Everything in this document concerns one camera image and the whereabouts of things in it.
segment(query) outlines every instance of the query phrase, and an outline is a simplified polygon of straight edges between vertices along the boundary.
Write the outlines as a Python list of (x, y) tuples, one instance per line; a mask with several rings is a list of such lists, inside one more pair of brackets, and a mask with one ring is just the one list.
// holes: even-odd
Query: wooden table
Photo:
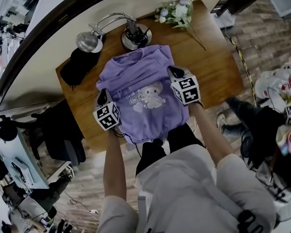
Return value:
[[(227, 42), (202, 1), (194, 2), (191, 26), (206, 51), (191, 35), (180, 29), (172, 29), (170, 24), (160, 24), (151, 18), (140, 19), (139, 22), (151, 29), (151, 45), (169, 45), (175, 65), (187, 67), (196, 75), (205, 108), (218, 105), (227, 97), (242, 91), (242, 79)], [(96, 82), (106, 62), (125, 53), (120, 41), (124, 28), (121, 26), (107, 33), (97, 65), (85, 76), (81, 85), (73, 90), (59, 74), (68, 60), (56, 69), (65, 98), (87, 144), (97, 152), (106, 150), (107, 134), (93, 116), (94, 100), (98, 93)]]

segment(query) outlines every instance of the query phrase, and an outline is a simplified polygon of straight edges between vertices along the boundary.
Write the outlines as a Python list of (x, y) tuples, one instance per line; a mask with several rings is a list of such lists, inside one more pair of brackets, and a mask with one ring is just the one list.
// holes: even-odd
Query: silver lamp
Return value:
[[(99, 27), (99, 24), (105, 19), (113, 16), (119, 16), (109, 21), (106, 25)], [(136, 19), (130, 16), (129, 14), (123, 13), (112, 13), (104, 18), (102, 18), (97, 24), (89, 24), (91, 32), (82, 32), (76, 37), (76, 44), (79, 49), (84, 52), (99, 52), (102, 49), (101, 39), (105, 35), (102, 31), (105, 27), (111, 23), (126, 19), (127, 28), (123, 31), (121, 35), (121, 40), (123, 47), (127, 51), (134, 51), (138, 48), (146, 47), (150, 44), (152, 39), (151, 30), (140, 23), (136, 23)]]

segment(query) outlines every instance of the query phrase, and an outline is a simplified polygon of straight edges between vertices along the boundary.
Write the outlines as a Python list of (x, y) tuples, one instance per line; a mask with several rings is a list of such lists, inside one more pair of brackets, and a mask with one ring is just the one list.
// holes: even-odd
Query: forearm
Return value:
[(233, 148), (217, 127), (211, 122), (208, 113), (198, 103), (189, 105), (191, 113), (194, 115), (206, 148), (217, 165), (221, 159), (233, 153)]
[(109, 140), (103, 171), (105, 197), (113, 195), (126, 200), (125, 168), (120, 143), (112, 130), (109, 130), (108, 134)]

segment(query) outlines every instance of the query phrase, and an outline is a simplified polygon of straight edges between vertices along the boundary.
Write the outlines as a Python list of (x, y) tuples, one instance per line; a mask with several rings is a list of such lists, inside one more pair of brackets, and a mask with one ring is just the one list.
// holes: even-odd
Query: beige wall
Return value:
[[(89, 31), (88, 23), (95, 23), (113, 12), (127, 12), (134, 17), (140, 17), (153, 12), (161, 1), (167, 0), (104, 0), (89, 8), (61, 28), (38, 50), (17, 76), (5, 100), (15, 100), (20, 96), (24, 97), (27, 93), (35, 94), (36, 99), (44, 93), (61, 94), (55, 69), (69, 58), (76, 48), (76, 35)], [(219, 0), (202, 1), (211, 11)]]

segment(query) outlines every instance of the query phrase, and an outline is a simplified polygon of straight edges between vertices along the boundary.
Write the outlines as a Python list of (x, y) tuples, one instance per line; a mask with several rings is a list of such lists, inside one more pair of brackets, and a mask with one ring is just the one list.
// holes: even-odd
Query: gray t-shirt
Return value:
[[(147, 233), (231, 233), (238, 221), (201, 184), (209, 177), (217, 187), (262, 223), (263, 232), (275, 224), (271, 195), (238, 156), (230, 154), (215, 169), (206, 149), (191, 145), (155, 162), (137, 176), (139, 194), (146, 197)], [(104, 199), (98, 233), (134, 233), (138, 214), (123, 199)]]

